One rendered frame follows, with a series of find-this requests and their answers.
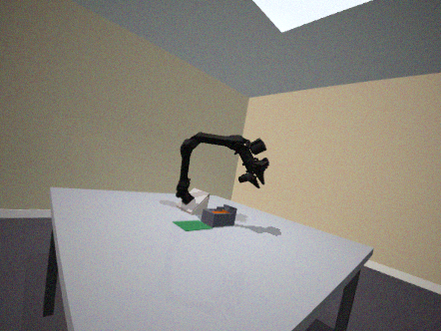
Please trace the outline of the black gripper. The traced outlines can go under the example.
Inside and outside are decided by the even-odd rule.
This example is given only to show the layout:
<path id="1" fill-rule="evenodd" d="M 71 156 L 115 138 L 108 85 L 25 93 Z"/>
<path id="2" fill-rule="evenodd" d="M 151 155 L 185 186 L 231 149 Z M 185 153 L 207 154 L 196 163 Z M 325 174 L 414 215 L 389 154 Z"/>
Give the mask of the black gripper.
<path id="1" fill-rule="evenodd" d="M 261 170 L 258 170 L 258 169 L 252 170 L 251 169 L 251 161 L 252 160 L 255 162 L 255 158 L 254 157 L 252 157 L 252 158 L 250 158 L 250 159 L 248 159 L 248 160 L 243 162 L 242 165 L 245 166 L 246 172 L 248 172 L 248 173 L 245 173 L 245 174 L 241 175 L 238 178 L 238 181 L 239 181 L 239 183 L 249 181 L 250 183 L 252 183 L 257 188 L 260 188 L 259 184 L 258 184 L 258 182 L 256 180 L 256 177 L 259 179 L 259 181 L 262 184 L 264 184 L 264 176 L 263 176 L 264 171 L 261 171 Z M 254 176 L 254 173 L 255 173 L 255 176 Z"/>

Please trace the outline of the green flat mat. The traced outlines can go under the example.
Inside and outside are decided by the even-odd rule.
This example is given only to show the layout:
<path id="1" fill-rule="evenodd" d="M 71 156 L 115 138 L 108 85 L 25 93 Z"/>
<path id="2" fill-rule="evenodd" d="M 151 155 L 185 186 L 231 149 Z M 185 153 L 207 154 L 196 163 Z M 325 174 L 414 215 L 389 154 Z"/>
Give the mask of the green flat mat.
<path id="1" fill-rule="evenodd" d="M 227 211 L 230 213 L 213 213 L 212 211 Z M 224 204 L 217 209 L 203 209 L 202 220 L 198 221 L 173 221 L 184 231 L 209 229 L 214 227 L 234 226 L 237 208 Z"/>

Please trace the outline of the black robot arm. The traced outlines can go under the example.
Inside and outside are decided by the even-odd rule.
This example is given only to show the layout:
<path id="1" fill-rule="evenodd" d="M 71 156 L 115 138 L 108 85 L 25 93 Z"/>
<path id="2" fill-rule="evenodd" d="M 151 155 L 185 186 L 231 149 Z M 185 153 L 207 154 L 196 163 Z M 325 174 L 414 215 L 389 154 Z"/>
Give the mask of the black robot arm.
<path id="1" fill-rule="evenodd" d="M 212 134 L 205 134 L 202 132 L 197 133 L 189 139 L 185 139 L 181 145 L 181 156 L 182 156 L 182 166 L 181 166 L 181 175 L 180 180 L 177 185 L 177 193 L 176 197 L 182 199 L 182 203 L 187 205 L 191 202 L 194 197 L 190 195 L 188 192 L 188 188 L 190 186 L 190 178 L 188 178 L 189 172 L 189 164 L 190 157 L 193 149 L 199 145 L 200 143 L 219 145 L 228 147 L 231 150 L 235 151 L 235 155 L 239 154 L 241 160 L 244 162 L 250 158 L 252 158 L 252 154 L 258 155 L 264 151 L 266 151 L 266 146 L 260 138 L 257 140 L 250 142 L 243 138 L 240 135 L 232 135 L 232 136 L 219 136 Z M 245 144 L 245 145 L 244 145 Z M 251 152 L 250 152 L 251 151 Z M 251 161 L 251 169 L 252 170 L 261 170 L 264 171 L 268 168 L 269 160 L 268 158 L 264 158 L 261 161 L 258 158 L 255 159 L 255 162 Z"/>

